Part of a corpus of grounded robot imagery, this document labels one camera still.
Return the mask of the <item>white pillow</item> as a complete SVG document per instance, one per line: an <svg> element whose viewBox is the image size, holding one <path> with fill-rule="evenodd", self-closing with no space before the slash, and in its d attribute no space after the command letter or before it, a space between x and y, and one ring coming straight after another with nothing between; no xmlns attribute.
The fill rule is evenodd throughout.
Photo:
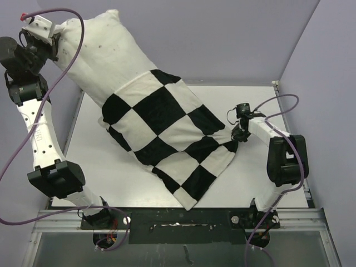
<svg viewBox="0 0 356 267"><path fill-rule="evenodd" d="M83 24L77 18L55 26L60 34L56 66L92 100L103 106L116 90L137 76L156 68L119 19L109 9Z"/></svg>

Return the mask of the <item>black white checkered pillowcase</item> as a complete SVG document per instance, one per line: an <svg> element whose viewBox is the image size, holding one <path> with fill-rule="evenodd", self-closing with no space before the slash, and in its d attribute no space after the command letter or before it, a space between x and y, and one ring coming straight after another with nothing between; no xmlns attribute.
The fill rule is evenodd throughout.
<svg viewBox="0 0 356 267"><path fill-rule="evenodd" d="M102 124L191 210L232 162L231 131L177 76L151 70L111 94Z"/></svg>

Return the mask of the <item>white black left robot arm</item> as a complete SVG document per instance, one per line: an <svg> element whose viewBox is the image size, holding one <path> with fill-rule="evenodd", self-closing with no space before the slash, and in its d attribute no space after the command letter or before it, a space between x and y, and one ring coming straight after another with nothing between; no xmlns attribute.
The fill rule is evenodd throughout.
<svg viewBox="0 0 356 267"><path fill-rule="evenodd" d="M47 197L82 206L83 219L91 226L108 228L113 214L106 209L107 202L86 186L80 166L65 159L52 122L51 101L45 97L48 85L40 71L47 60L58 60L58 37L53 44L29 34L25 39L27 45L23 47L11 37L1 37L1 65L6 69L9 96L30 134L34 170L28 173L28 180Z"/></svg>

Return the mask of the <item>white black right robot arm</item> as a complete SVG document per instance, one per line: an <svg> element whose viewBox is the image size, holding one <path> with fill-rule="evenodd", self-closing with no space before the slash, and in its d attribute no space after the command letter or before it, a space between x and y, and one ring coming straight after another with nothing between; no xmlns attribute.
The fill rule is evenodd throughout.
<svg viewBox="0 0 356 267"><path fill-rule="evenodd" d="M275 209L283 195L295 190L309 175L305 138L292 135L269 122L248 103L235 107L237 125L231 138L236 142L247 142L250 135L259 138L268 147L266 171L270 180L264 193L254 197L256 209L249 211L248 222L259 228L268 220L266 212Z"/></svg>

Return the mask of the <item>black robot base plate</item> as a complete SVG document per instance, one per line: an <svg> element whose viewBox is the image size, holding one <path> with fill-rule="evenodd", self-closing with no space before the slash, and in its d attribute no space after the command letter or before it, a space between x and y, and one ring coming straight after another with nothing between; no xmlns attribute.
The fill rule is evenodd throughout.
<svg viewBox="0 0 356 267"><path fill-rule="evenodd" d="M249 231L258 227L253 241L268 241L269 230L280 228L278 213L266 214L249 208L124 208L112 211L112 223L95 227L82 220L82 230L129 229L128 243L141 244L210 244L227 242L245 244Z"/></svg>

